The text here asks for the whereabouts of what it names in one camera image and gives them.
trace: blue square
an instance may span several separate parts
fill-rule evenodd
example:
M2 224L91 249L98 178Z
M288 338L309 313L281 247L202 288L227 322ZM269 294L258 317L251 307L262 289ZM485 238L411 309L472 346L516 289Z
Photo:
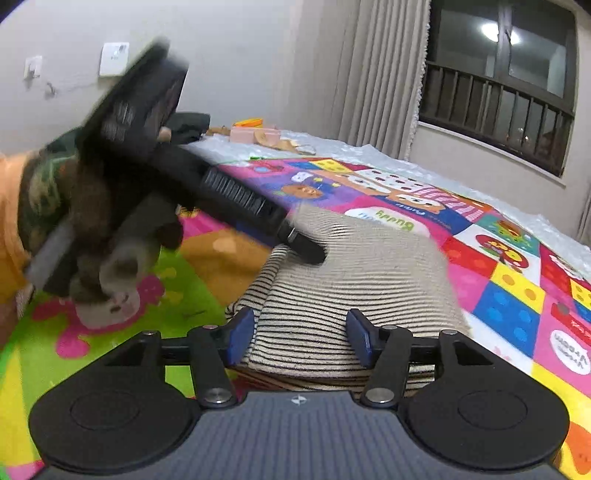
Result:
M318 165L314 165L309 161L286 161L285 163L298 170L322 170Z
M472 313L511 345L533 358L539 313L493 282L486 286Z
M577 313L579 314L579 316L584 319L587 320L589 323L591 323L591 310L589 310L585 305L580 304L578 301L574 301L574 306L577 308Z

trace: striped cushion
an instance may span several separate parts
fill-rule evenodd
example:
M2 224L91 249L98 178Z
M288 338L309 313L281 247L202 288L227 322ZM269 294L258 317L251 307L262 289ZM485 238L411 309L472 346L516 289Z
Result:
M359 391L368 371L349 346L345 318L361 310L375 325L396 324L417 336L445 328L468 333L447 279L447 262L429 239L303 204L295 224L328 250L324 264L303 264L276 247L258 278L227 309L254 309L255 335L243 359L252 375L284 388ZM433 367L411 368L408 387L423 386Z

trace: light switch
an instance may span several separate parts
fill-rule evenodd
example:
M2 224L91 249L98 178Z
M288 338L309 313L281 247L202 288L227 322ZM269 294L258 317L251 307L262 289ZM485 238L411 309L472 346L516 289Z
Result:
M105 43L100 56L99 77L116 77L123 75L129 59L129 43Z
M25 60L25 80L36 79L41 76L41 64L43 57L29 57Z

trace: metal screw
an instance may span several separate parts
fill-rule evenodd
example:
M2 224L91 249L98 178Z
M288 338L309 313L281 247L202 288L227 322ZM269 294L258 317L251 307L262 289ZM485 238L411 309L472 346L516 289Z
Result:
M215 403L217 405L226 403L232 399L232 394L225 388L210 388L205 392L203 399L208 403Z
M370 402L373 403L387 403L394 399L395 395L392 390L388 388L372 388L368 390L365 394L365 398L367 398Z

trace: colorful play mat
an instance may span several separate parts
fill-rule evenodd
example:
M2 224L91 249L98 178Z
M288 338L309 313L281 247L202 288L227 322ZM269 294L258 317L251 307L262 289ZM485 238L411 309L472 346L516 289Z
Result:
M474 339L565 402L570 430L556 464L591 479L591 285L573 267L491 206L387 171L316 157L224 168L286 206L311 202L432 238ZM0 355L0 478L26 480L41 467L27 429L40 395L142 330L170 337L223 323L223 308L256 277L266 247L201 212L181 217L180 251L163 253L135 291L100 307L34 297ZM167 381L193 395L186 369L168 369Z

